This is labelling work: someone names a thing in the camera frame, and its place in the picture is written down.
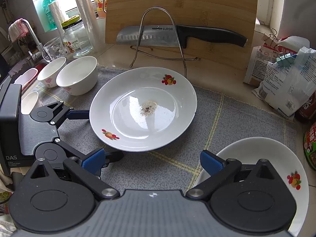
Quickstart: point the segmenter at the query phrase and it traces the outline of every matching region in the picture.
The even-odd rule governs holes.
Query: blue gripper pad
[[[203,150],[200,154],[200,163],[205,171],[212,176],[224,168],[225,161],[208,150]]]
[[[81,167],[86,169],[91,174],[95,174],[98,170],[100,170],[105,163],[105,151],[104,149],[100,149],[86,160],[84,160],[81,164]]]

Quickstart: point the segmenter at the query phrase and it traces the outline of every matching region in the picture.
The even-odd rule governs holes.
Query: white seasoning bag
[[[316,50],[301,48],[288,68],[268,62],[264,80],[252,92],[286,118],[316,90]]]

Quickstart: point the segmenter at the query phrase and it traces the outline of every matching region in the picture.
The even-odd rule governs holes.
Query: pink and white cloth
[[[28,29],[26,26],[21,23],[22,19],[16,20],[10,27],[9,27],[9,36],[11,42],[15,42],[19,38],[25,37],[28,33]]]

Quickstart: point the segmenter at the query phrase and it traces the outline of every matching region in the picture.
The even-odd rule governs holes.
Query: knife handle
[[[232,43],[244,47],[247,38],[224,28],[177,25],[177,32],[182,48],[186,48],[188,37],[206,42]]]

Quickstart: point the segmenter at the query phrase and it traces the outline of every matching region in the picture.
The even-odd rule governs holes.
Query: wooden cutting board
[[[237,69],[247,68],[257,0],[108,0],[106,43],[116,43],[116,36],[122,28],[140,25],[146,9],[156,6],[166,9],[176,24],[226,28],[246,36],[248,42],[244,48],[233,44],[209,43],[189,38],[188,46],[183,51],[186,55],[205,58]],[[171,25],[172,23],[164,12],[153,10],[146,14],[144,24]],[[153,48],[179,52],[179,48]]]

